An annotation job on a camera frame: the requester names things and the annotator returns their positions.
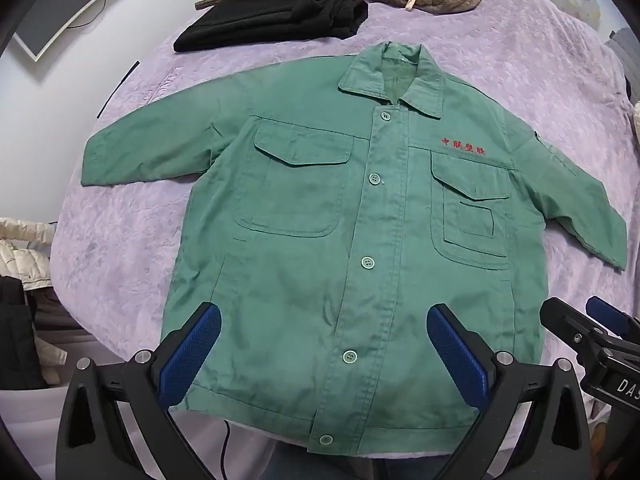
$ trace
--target blue gripper pad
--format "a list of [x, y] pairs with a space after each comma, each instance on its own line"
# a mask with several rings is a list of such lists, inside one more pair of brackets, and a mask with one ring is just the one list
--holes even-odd
[[158, 404], [164, 410], [182, 402], [204, 359], [218, 339], [221, 328], [220, 309], [211, 304], [160, 372]]
[[427, 334], [467, 405], [482, 410], [489, 401], [487, 374], [444, 315], [432, 307]]
[[597, 296], [587, 300], [587, 314], [617, 336], [622, 337], [629, 330], [626, 314]]

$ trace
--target black jacket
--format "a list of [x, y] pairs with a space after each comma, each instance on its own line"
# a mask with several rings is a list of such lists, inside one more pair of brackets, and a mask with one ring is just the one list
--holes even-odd
[[22, 282], [0, 276], [0, 390], [46, 388]]

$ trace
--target placket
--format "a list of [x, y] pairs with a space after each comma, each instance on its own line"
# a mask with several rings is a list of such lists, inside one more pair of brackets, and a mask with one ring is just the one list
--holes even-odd
[[355, 455], [396, 308], [408, 161], [408, 111], [374, 108], [346, 286], [307, 444]]

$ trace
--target metal screw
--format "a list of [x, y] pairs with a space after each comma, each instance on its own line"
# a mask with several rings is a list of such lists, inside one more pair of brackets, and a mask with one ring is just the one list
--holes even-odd
[[513, 356], [509, 352], [498, 352], [497, 359], [498, 362], [503, 365], [510, 365], [513, 363]]
[[136, 362], [143, 365], [151, 359], [151, 352], [149, 350], [141, 350], [136, 354]]
[[565, 372], [571, 370], [571, 361], [569, 359], [565, 359], [564, 357], [558, 359], [558, 367]]
[[81, 359], [78, 359], [78, 362], [76, 363], [76, 368], [78, 370], [86, 370], [90, 364], [91, 364], [91, 359], [89, 359], [88, 357], [83, 357]]

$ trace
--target jacket collar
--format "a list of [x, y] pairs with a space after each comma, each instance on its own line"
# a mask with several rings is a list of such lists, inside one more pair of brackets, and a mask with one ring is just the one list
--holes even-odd
[[400, 100], [425, 115], [441, 118], [445, 75], [422, 45], [385, 41], [370, 46], [351, 62], [338, 88], [389, 101], [381, 72], [383, 58], [402, 59], [417, 65], [415, 79]]

